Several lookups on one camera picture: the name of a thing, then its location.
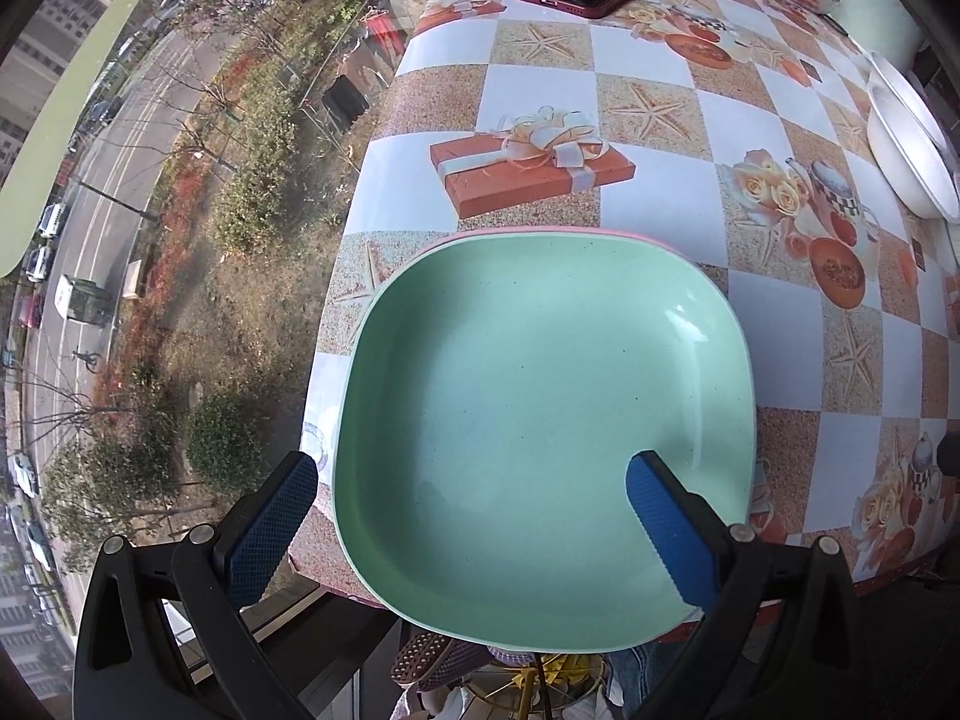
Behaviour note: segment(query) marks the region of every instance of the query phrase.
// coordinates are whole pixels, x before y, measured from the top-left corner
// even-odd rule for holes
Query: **table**
[[[828,533],[858,583],[942,544],[958,487],[934,454],[960,429],[960,276],[946,225],[910,213],[872,159],[868,74],[853,42],[784,0],[635,0],[598,22],[430,0],[320,322],[302,448],[322,483],[294,566],[373,600],[326,486],[358,323],[431,242],[517,225],[652,238],[727,296],[752,358],[762,538]]]

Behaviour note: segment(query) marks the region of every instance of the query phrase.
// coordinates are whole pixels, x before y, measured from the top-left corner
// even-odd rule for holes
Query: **apartment building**
[[[0,65],[0,186],[64,70],[112,0],[45,0]],[[144,0],[131,23],[152,6]]]
[[[0,518],[0,645],[38,698],[69,693],[73,653],[37,614],[22,547],[6,517]]]

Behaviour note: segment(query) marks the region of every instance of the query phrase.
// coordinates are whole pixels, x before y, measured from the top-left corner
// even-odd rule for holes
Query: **parked car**
[[[25,268],[25,271],[27,271],[27,279],[34,282],[34,284],[40,284],[46,281],[50,276],[50,269],[53,265],[54,250],[51,245],[35,248],[30,252],[30,256],[27,257],[27,266]]]
[[[54,555],[50,551],[50,544],[47,543],[47,536],[43,533],[40,522],[31,522],[27,526],[27,538],[30,539],[30,551],[34,553],[34,558],[45,571],[53,573]]]
[[[34,470],[34,464],[30,460],[30,456],[24,452],[13,453],[7,458],[7,465],[18,488],[23,490],[30,498],[36,498],[38,493],[37,471]]]
[[[61,234],[66,221],[67,206],[63,202],[55,202],[43,209],[43,215],[40,217],[40,224],[37,225],[37,232],[41,238],[48,241]]]
[[[43,319],[43,295],[32,293],[21,298],[15,316],[24,327],[40,327],[40,319]]]
[[[26,543],[23,539],[27,536],[27,521],[23,518],[23,508],[20,504],[14,503],[7,506],[7,519],[10,521],[16,540],[21,544]]]
[[[123,102],[123,98],[117,95],[109,100],[100,100],[99,103],[93,103],[90,106],[89,113],[86,114],[88,129],[96,130],[98,127],[106,127],[110,124],[120,113]]]

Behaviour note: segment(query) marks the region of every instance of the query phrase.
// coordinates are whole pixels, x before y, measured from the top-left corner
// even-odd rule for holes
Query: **white bowl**
[[[870,63],[870,83],[884,84],[894,93],[896,99],[903,103],[920,123],[930,140],[933,141],[933,145],[937,146],[937,151],[940,152],[944,162],[947,163],[947,169],[951,172],[956,170],[956,153],[952,144],[947,141],[943,129],[940,129],[937,119],[926,105],[926,100],[920,96],[920,93],[913,88],[910,81],[905,79],[899,70],[877,52],[870,52]]]
[[[867,139],[877,165],[904,205],[921,218],[960,223],[960,199],[925,129],[886,86],[872,83]]]

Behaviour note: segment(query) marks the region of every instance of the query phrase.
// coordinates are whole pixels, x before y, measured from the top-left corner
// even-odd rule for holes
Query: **square plate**
[[[642,449],[724,522],[746,520],[750,359],[707,276],[596,230],[448,239],[364,319],[337,533],[371,592],[422,627],[514,650],[623,649],[692,612],[627,500]]]

